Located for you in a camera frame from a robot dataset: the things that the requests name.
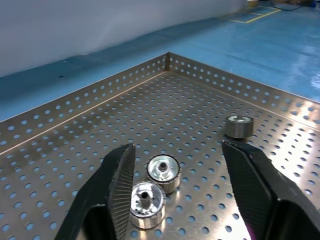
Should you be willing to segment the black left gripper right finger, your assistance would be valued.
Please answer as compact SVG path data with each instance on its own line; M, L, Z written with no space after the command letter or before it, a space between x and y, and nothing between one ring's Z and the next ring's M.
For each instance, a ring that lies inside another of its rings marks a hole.
M253 240L318 240L320 212L262 150L222 140L233 195Z

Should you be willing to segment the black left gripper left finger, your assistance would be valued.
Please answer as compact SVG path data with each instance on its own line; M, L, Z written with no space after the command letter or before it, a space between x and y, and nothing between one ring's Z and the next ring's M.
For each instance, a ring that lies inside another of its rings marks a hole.
M129 222L136 158L132 143L110 151L75 195L57 240L123 240Z

